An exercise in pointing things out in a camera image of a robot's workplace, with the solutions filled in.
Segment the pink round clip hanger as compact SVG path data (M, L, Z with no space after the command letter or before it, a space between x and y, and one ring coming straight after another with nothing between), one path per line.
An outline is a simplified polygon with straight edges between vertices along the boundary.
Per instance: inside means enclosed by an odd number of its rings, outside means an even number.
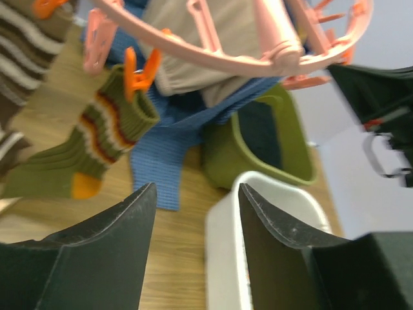
M163 53L156 85L165 95L232 77L305 76L351 56L372 17L372 1L355 1L336 37L322 25L326 1L150 1L141 17L113 1L96 6L135 37L145 55Z

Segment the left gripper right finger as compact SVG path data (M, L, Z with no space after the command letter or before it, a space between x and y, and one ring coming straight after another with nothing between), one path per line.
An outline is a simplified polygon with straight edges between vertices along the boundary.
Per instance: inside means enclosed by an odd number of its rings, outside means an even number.
M307 247L317 309L411 309L412 233L329 234Z

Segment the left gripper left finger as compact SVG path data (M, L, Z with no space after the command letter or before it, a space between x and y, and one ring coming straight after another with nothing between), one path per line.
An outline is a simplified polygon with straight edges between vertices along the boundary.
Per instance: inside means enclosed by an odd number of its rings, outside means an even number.
M137 309L156 216L147 183L42 240L1 244L2 309Z

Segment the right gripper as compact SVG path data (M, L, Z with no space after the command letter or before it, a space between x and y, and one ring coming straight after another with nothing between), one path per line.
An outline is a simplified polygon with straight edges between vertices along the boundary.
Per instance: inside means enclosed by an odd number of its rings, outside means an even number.
M384 178L412 186L412 67L380 69L333 64L327 67L350 108L369 133L363 148L372 168ZM408 167L387 173L374 154L376 137L403 155Z

